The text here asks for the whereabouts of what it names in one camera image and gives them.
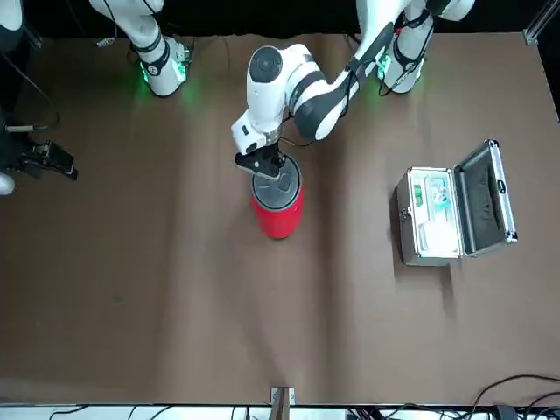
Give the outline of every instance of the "metal case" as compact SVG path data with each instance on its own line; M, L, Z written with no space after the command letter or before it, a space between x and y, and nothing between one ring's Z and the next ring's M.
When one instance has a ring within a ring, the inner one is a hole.
M407 265L443 266L517 242L496 140L453 168L409 168L396 196Z

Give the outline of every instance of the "green led light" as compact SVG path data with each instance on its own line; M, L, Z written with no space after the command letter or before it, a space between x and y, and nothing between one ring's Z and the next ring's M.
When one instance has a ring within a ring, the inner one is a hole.
M383 76L387 74L387 69L391 65L391 58L385 55L379 63L379 68L377 69L377 77L383 79Z
M144 66L142 65L142 63L140 63L140 68L142 69L142 73L143 73L143 81L145 81L146 83L148 83L148 74L147 74L146 71L144 70Z
M177 78L180 81L185 81L186 80L186 67L184 64L179 64L177 61L171 61L171 65L173 67L173 70L175 71L175 74L177 75Z

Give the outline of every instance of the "black cable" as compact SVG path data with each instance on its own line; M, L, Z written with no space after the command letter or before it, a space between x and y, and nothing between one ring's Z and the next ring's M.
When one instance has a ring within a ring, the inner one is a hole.
M482 399L482 396L486 392L488 392L492 388L495 388L495 387L501 385L502 383L516 381L518 379L538 379L538 380L541 380L541 381L548 381L548 382L560 382L559 378L555 378L554 376L547 376L545 374L515 374L513 376L508 376L507 378L504 378L504 379L501 379L501 380L496 381L494 383L491 383L490 385L488 385L487 387L482 389L479 392L479 394L476 396L476 398L474 399L474 403L472 404L472 410L469 413L468 420L472 420L472 418L474 416L474 412L475 412L476 408L478 407L478 405L480 403L480 400Z
M227 54L227 70L231 70L231 53L229 51L229 44L225 38L222 37L221 39L224 42L224 46L226 47L226 54Z
M546 400L547 398L550 398L552 396L560 396L560 392L549 392L548 394L544 394L539 396L536 400L534 400L531 404L529 404L526 408L525 411L523 413L523 420L527 420L527 416L530 414L531 409L533 409L533 407L535 407L540 401L542 400Z
M115 24L115 35L113 36L113 38L116 39L116 36L118 35L118 26L116 25L115 15L113 14L113 11L109 7L109 3L107 3L107 0L103 0L103 2L105 3L105 7L107 7L108 12L111 15L111 19L113 20L113 23Z
M27 81L27 83L29 83L30 85L32 85L35 90L43 97L43 99L45 99L45 101L48 103L49 107L54 111L55 115L56 115L56 119L54 120L54 122L52 124L49 125L27 125L27 126L15 126L15 127L6 127L6 129L8 131L23 131L23 132L31 132L31 131L41 131L41 130L50 130L53 129L54 127L56 127L57 125L60 124L60 120L61 120L61 116L60 116L60 112L59 110L54 106L53 102L51 101L51 98L49 98L49 96L43 92L43 90L37 86L35 84L35 82L33 80L31 80L27 74L25 74L24 72L22 72L18 66L16 66L11 59L4 53L4 52L0 52L3 56L3 59L6 60L8 62L8 64L21 76L25 79L25 81Z
M137 406L135 405L134 407L132 407L132 410L129 413L129 417L127 418L127 420L130 420L132 418L132 415L134 414L134 410L137 409Z
M69 411L53 411L51 413L51 416L49 417L49 420L53 420L54 416L77 413L78 411L85 410L87 407L89 407L89 406L88 405L82 405L82 406L78 407L77 409L70 409Z
M354 49L350 45L350 41L348 40L348 35L343 35L342 37L344 38L344 42L346 42L346 46L348 47L348 50L350 50L350 53L354 54Z
M360 44L360 40L356 38L356 36L353 33L348 33L347 35L353 42L355 42L356 44Z
M152 15L155 15L155 14L156 14L156 11L153 10L153 8L150 6L150 4L149 4L146 0L143 0L143 3L146 5L146 7L147 7L148 9L150 9Z
M350 105L350 92L352 91L352 86L354 85L354 82L352 80L352 78L354 78L354 80L358 83L358 90L360 90L360 80L358 79L358 75L356 74L356 72L358 70L360 70L361 67L367 67L369 66L371 63L375 62L375 59L366 59L364 60L362 63L360 63L355 70L347 68L346 70L348 71L349 77L348 77L348 84L346 85L346 103L344 105L344 109L342 110L342 112L340 113L340 118L344 118L348 112L348 107Z
M154 414L154 416L150 419L150 420L154 420L156 417L158 417L160 414L162 414L164 411L167 411L168 409L172 409L173 406L170 405L169 407L165 407L164 409L161 409L160 411L158 411L156 414Z
M86 31L84 30L84 27L81 25L80 20L76 16L76 12L74 11L74 7L72 6L72 3L71 3L70 0L66 0L66 7L70 11L70 15L72 15L73 22L76 24L76 26L78 26L78 30L80 31L81 36L84 37L84 38L87 38L88 35L86 35Z
M422 57L425 55L425 53L426 53L425 48L427 47L428 41L430 40L430 37L431 37L431 35L432 35L433 32L434 32L434 28L435 28L435 25L434 25L434 24L431 24L431 28L430 28L430 30L428 31L428 35L426 36L426 39L424 40L424 42L423 42L423 44L422 44L422 48L420 49L420 53L418 54L418 57L416 57L416 59L414 60L414 61L416 62L416 63L414 64L414 66L412 66L409 70L403 72L403 73L398 77L398 79L395 80L395 83L393 83L393 86L391 86L391 87L387 90L387 92L384 92L384 93L382 93L382 89L383 89L383 84L385 83L385 77L387 76L387 71L386 71L386 70L383 71L383 78L381 79L381 84L379 85L379 90L377 91L377 94L378 94L380 97L387 96L388 94L390 94L391 92L393 92L397 86L399 86L401 83L403 83L404 79L405 79L409 74L413 74L413 73L417 70L418 66L420 66L420 63L422 62L421 58L422 58ZM397 37L397 39L395 39L395 46L398 47L397 42L398 42L398 37Z
M311 140L309 143L297 144L295 142L292 142L289 138L284 137L284 136L280 136L278 139L282 140L284 143L287 143L291 146L300 147L300 148L308 147L308 146L311 146L312 144L315 143L315 140Z
M542 416L544 413L548 413L549 411L552 411L552 410L560 410L560 407L558 407L558 406L548 407L547 409L544 409L543 411L538 413L533 420L538 420L539 417Z
M392 416L394 416L396 413L398 413L399 411L402 411L406 408L416 408L416 409L420 409L420 410L425 410L425 411L431 411L433 413L438 413L440 416L442 417L448 417L448 418L452 418L454 420L458 420L461 418L461 416L450 416L449 414L447 414L447 412L453 412L455 414L458 414L459 412L453 409L433 409L432 407L427 407L425 405L420 405L420 404L414 404L413 402L407 402L405 404L403 404L401 407L399 407L398 409L396 409L395 411L393 411L392 413L390 413L388 416L385 416L386 420L390 420L390 418Z

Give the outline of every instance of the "white robotic arm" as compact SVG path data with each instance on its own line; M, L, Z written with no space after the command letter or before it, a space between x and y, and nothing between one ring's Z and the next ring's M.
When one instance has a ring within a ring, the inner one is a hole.
M115 23L129 37L142 61L151 90L158 96L175 92L186 80L189 52L173 38L164 37L152 11L161 11L164 0L89 0L93 8Z
M473 3L474 0L357 0L360 46L333 83L327 83L303 45L285 50L272 46L258 49L248 66L248 109L232 125L239 150L235 163L255 175L277 179L284 164L284 155L277 145L284 107L288 107L304 137L321 140L346 113L360 84L382 62L389 68L391 57L394 62L399 62L397 58L406 62L403 66L393 65L391 73L383 72L383 81L395 91L401 85L410 90L433 31L431 11L442 17L447 13L448 18L459 20ZM406 20L413 24L402 28L411 31L405 31L402 42L395 47L400 37L395 35L395 22L403 11ZM428 29L422 34L417 28ZM406 60L410 53L416 55Z

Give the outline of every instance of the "red cylinder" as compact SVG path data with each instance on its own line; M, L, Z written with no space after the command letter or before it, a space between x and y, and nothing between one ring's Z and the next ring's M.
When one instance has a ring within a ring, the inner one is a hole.
M298 164L286 155L277 181L253 176L253 208L262 231L273 239L290 236L298 227L304 188Z

